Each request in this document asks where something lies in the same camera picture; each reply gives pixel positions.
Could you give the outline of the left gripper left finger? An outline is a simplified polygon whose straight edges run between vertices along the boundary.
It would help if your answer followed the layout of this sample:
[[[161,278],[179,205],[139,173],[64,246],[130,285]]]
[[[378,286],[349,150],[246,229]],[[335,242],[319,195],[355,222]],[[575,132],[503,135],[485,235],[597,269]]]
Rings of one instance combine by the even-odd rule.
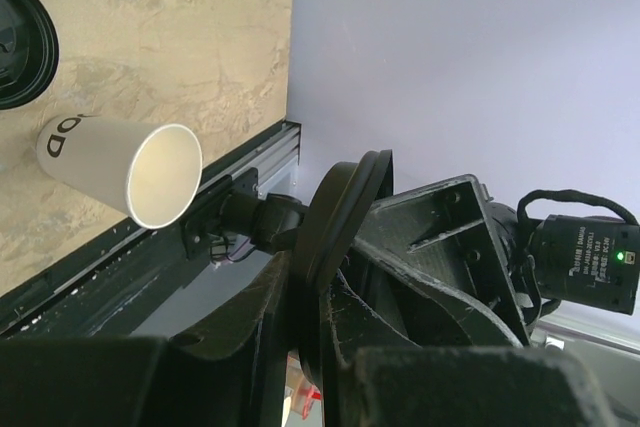
[[[289,350],[291,255],[170,339],[1,344],[4,426],[278,426]]]

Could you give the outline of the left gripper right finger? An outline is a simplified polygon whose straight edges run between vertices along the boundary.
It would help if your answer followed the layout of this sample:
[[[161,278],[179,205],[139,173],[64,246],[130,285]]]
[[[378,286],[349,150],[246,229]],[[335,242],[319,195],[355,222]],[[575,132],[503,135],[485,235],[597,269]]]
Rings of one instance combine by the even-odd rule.
[[[328,426],[614,426],[595,376],[558,350],[419,347],[341,281],[321,297]]]

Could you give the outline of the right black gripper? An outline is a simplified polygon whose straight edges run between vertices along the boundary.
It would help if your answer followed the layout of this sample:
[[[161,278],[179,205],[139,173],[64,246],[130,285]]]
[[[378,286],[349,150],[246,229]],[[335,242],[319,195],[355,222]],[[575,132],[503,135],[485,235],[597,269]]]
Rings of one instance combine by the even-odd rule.
[[[563,301],[556,223],[461,175],[375,202],[344,276],[415,344],[526,347]]]

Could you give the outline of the white paper coffee cup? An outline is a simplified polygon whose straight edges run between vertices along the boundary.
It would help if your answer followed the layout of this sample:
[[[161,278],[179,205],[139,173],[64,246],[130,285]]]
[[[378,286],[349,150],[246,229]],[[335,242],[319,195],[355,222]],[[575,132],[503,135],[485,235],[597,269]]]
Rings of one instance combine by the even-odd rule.
[[[203,169],[200,142],[188,127],[96,115],[62,115],[36,142],[49,176],[130,217],[164,228],[186,212]]]

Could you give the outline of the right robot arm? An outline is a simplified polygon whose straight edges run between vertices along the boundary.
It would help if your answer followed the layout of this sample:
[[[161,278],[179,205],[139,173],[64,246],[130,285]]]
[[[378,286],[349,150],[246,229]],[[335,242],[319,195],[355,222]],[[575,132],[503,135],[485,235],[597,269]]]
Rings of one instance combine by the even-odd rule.
[[[509,207],[466,174],[376,201],[343,273],[416,344],[526,346],[564,301],[634,311],[639,224],[575,190],[536,190]]]

